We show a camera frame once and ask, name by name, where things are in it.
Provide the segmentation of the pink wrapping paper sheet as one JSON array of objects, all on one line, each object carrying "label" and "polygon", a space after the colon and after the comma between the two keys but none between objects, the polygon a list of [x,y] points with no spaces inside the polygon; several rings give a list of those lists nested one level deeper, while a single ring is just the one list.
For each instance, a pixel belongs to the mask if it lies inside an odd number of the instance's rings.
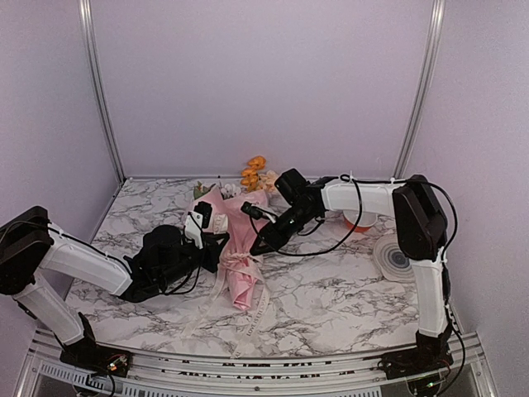
[{"label": "pink wrapping paper sheet", "polygon": [[229,233],[229,240],[220,254],[217,277],[209,299],[216,300],[224,289],[228,289],[232,305],[245,311],[251,307],[256,283],[264,279],[258,267],[262,257],[251,254],[250,249],[256,239],[255,231],[261,229],[266,221],[256,221],[251,225],[249,216],[241,211],[241,207],[248,202],[267,208],[267,194],[258,190],[224,199],[221,190],[215,187],[194,200],[188,208],[193,210],[201,202],[212,206],[212,216],[206,231],[216,236],[221,232]]}]

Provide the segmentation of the cream ribbon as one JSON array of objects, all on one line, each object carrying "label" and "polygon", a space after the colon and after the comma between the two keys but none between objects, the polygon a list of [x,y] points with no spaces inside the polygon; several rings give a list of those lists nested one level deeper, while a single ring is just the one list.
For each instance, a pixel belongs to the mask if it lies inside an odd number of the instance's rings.
[{"label": "cream ribbon", "polygon": [[231,357],[241,358],[250,345],[251,338],[260,326],[262,318],[269,305],[270,291],[265,278],[260,271],[263,256],[252,256],[250,247],[256,234],[247,217],[229,222],[230,240],[223,249],[217,271],[217,278],[212,292],[205,303],[198,310],[198,315],[191,320],[182,331],[182,336],[189,338],[205,319],[217,298],[224,289],[229,291],[232,305],[246,311],[251,308],[254,299],[255,286],[262,284],[262,291],[258,299],[255,313],[243,333],[238,337],[236,347]]}]

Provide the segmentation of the peach flower long green stem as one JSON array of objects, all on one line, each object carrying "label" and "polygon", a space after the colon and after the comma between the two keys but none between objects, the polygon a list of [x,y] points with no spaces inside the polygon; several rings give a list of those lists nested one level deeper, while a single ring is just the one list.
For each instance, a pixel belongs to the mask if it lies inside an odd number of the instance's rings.
[{"label": "peach flower long green stem", "polygon": [[275,182],[278,177],[279,175],[272,170],[260,174],[260,188],[269,193],[276,191]]}]

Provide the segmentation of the orange flower stem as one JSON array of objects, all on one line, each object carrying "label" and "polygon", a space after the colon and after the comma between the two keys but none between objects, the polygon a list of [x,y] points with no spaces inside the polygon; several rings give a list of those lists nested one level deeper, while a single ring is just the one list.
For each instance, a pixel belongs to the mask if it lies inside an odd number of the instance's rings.
[{"label": "orange flower stem", "polygon": [[266,162],[267,160],[262,155],[255,156],[246,163],[246,167],[241,171],[241,185],[248,192],[263,189],[260,171],[265,168]]}]

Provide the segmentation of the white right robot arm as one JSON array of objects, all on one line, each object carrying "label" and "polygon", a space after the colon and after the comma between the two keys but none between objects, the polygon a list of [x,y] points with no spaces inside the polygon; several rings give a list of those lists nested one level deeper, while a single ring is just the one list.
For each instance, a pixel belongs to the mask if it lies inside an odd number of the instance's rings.
[{"label": "white right robot arm", "polygon": [[446,312],[450,282],[445,259],[451,241],[446,235],[447,217],[435,195],[438,186],[422,175],[391,181],[326,176],[310,182],[291,169],[279,176],[275,187],[289,208],[255,231],[252,256],[280,253],[294,234],[328,211],[352,212],[359,217],[382,215],[395,221],[396,236],[377,242],[375,252],[401,270],[412,270],[420,344],[410,351],[410,364],[425,371],[438,361],[442,350],[436,339],[450,334]]}]

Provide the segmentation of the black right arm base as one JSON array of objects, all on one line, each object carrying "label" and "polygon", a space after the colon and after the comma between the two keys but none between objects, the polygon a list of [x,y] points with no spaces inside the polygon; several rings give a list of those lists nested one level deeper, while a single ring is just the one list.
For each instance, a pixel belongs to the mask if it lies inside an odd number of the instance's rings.
[{"label": "black right arm base", "polygon": [[384,353],[377,364],[388,380],[447,368],[454,362],[449,353],[450,327],[436,337],[416,332],[416,346]]}]

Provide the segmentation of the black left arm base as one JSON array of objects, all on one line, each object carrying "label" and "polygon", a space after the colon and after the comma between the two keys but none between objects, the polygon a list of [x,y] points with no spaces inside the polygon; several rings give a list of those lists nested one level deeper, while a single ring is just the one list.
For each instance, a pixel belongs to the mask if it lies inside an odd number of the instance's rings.
[{"label": "black left arm base", "polygon": [[83,326],[83,337],[72,344],[65,345],[58,338],[63,363],[86,370],[109,372],[111,375],[126,377],[132,361],[132,353],[115,347],[98,344],[88,319],[79,313]]}]

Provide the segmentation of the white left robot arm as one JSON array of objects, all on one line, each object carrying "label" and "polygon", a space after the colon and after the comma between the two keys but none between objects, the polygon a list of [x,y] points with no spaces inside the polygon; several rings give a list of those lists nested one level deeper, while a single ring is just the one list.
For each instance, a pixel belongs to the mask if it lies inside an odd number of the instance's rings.
[{"label": "white left robot arm", "polygon": [[193,272],[215,272],[228,243],[228,217],[199,202],[182,227],[160,225],[140,251],[118,258],[62,231],[35,206],[1,227],[1,293],[46,325],[87,368],[104,361],[88,320],[47,280],[51,273],[82,280],[130,303],[182,294]]}]

